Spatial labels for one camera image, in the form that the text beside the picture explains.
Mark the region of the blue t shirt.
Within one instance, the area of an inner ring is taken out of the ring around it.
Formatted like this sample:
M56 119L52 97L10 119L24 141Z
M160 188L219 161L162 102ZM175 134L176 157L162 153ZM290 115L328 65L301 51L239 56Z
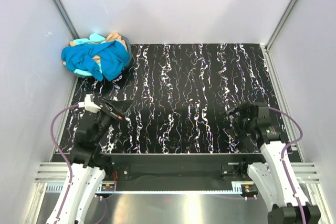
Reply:
M128 67L131 56L121 42L114 40L66 47L61 52L61 59L72 72L81 70L98 81L112 81Z

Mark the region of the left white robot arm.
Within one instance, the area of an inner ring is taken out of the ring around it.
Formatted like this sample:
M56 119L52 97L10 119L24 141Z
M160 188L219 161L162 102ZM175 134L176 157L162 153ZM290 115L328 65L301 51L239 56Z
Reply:
M96 191L106 177L117 177L112 159L102 154L99 144L114 121L124 120L133 100L113 101L104 97L98 103L88 94L84 101L69 106L69 109L84 109L91 122L79 125L74 145L66 156L54 134L51 139L67 167L66 181L47 223L84 223L88 208Z

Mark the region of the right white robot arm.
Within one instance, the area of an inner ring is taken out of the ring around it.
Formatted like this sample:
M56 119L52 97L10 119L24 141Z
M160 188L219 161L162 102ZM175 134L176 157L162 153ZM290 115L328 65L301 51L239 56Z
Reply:
M271 119L273 110L265 103L245 102L226 111L229 133L243 145L251 139L264 157L261 162L241 160L235 173L256 185L268 208L268 223L318 223L321 211L301 189L288 157L290 144Z

